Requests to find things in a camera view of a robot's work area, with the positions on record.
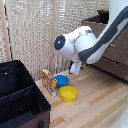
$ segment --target black storage box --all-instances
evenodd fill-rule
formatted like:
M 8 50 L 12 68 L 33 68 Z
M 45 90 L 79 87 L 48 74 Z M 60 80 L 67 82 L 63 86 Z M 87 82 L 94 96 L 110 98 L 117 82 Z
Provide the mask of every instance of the black storage box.
M 20 60 L 0 64 L 0 128 L 49 128 L 50 110 Z

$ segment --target bowl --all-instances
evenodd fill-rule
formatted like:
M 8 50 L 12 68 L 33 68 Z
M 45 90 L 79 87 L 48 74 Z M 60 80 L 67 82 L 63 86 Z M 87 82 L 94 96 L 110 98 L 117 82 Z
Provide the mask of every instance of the bowl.
M 67 86 L 67 84 L 69 82 L 68 77 L 63 76 L 63 75 L 57 75 L 57 76 L 55 76 L 55 79 L 58 81 L 58 85 L 57 85 L 58 88 Z
M 73 102 L 78 96 L 78 91 L 71 86 L 64 86 L 60 88 L 60 97 L 65 102 Z

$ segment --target small object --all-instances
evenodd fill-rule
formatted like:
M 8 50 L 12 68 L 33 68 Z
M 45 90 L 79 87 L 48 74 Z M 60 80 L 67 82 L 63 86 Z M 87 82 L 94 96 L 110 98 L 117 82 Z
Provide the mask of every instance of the small object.
M 80 67 L 81 70 L 83 70 L 84 68 L 83 67 Z
M 57 95 L 57 80 L 47 69 L 42 70 L 42 82 L 51 96 L 55 97 Z
M 114 45 L 114 44 L 110 44 L 112 47 L 116 47 L 116 45 Z
M 57 76 L 55 76 L 55 79 L 58 81 L 58 85 L 57 85 L 58 88 L 67 86 L 67 84 L 69 82 L 68 77 L 63 76 L 63 75 L 57 75 Z
M 64 86 L 60 89 L 60 97 L 65 102 L 73 102 L 78 96 L 78 91 L 71 86 Z

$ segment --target bamboo blind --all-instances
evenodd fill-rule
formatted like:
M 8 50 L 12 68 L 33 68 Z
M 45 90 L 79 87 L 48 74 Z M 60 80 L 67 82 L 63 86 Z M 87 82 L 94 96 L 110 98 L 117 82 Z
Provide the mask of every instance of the bamboo blind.
M 108 10 L 109 2 L 108 0 L 99 0 L 98 2 L 98 10 Z
M 98 0 L 60 0 L 57 34 L 66 34 L 81 25 L 81 21 L 95 16 Z M 67 70 L 69 61 L 55 52 L 54 74 Z
M 6 0 L 13 59 L 21 60 L 35 80 L 49 70 L 53 0 Z
M 0 63 L 10 61 L 10 59 L 4 4 L 0 0 Z

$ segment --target blue bowl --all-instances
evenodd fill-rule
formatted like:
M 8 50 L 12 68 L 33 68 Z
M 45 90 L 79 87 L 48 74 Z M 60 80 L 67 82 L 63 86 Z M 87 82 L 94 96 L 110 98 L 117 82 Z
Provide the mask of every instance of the blue bowl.
M 55 79 L 58 81 L 58 85 L 57 85 L 58 88 L 67 86 L 67 84 L 69 82 L 68 77 L 63 76 L 63 75 L 57 75 L 57 76 L 55 76 Z

